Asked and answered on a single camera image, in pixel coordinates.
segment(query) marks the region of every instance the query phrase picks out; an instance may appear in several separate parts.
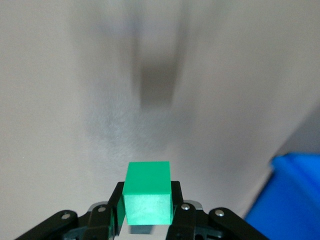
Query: blue plastic bin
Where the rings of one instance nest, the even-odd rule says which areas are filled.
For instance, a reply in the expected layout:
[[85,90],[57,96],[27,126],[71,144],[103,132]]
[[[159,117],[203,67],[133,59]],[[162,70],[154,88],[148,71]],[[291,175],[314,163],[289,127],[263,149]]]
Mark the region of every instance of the blue plastic bin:
[[290,153],[272,166],[245,220],[271,240],[320,240],[320,155]]

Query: white surface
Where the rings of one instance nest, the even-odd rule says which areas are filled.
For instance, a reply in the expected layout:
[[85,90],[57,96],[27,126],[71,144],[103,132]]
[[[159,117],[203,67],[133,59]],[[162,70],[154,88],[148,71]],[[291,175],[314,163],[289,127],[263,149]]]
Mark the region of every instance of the white surface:
[[243,215],[320,103],[319,12],[312,0],[3,1],[0,239],[108,200],[130,161],[169,160],[186,199]]

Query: green block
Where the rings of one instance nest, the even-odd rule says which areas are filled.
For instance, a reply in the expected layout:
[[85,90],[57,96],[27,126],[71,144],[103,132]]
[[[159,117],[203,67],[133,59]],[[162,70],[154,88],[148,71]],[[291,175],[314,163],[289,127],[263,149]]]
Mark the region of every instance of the green block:
[[122,195],[128,225],[170,225],[173,219],[170,163],[130,162]]

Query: green cube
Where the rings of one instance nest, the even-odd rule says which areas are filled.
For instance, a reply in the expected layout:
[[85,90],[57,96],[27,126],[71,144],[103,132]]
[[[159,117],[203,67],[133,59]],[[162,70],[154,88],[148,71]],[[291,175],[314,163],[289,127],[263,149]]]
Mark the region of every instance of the green cube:
[[122,195],[128,225],[170,225],[173,219],[170,163],[130,162]]

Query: blue object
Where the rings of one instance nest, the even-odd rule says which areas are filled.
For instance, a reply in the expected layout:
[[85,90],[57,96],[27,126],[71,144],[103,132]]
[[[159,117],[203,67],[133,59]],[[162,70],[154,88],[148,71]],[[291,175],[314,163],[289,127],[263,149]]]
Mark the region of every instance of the blue object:
[[320,155],[290,153],[272,166],[245,220],[271,240],[320,239]]

